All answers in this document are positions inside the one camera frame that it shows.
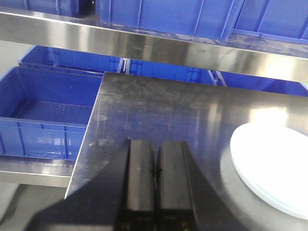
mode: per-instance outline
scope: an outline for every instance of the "blue plastic crate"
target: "blue plastic crate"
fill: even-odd
[[[119,57],[42,46],[19,59],[20,66],[97,76],[117,72],[119,62]],[[129,74],[212,84],[208,70],[141,60],[130,60]]]
[[[0,0],[0,6],[75,17],[89,0]]]
[[[136,28],[226,39],[244,0],[97,0],[100,20]]]
[[[0,81],[0,155],[75,160],[101,81],[11,69]]]
[[[20,66],[72,74],[102,76],[116,72],[120,58],[52,47],[33,46],[20,59]]]
[[[228,87],[260,90],[297,96],[308,96],[308,87],[304,83],[229,72],[221,72],[221,75],[223,76],[223,79]]]
[[[308,1],[245,0],[233,33],[308,44]]]

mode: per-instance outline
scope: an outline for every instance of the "shelving unit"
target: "shelving unit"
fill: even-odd
[[[136,30],[83,18],[0,7],[0,40],[308,82],[308,45],[232,35],[227,41]],[[24,168],[23,164],[34,167]],[[0,157],[0,180],[65,187],[73,164]]]

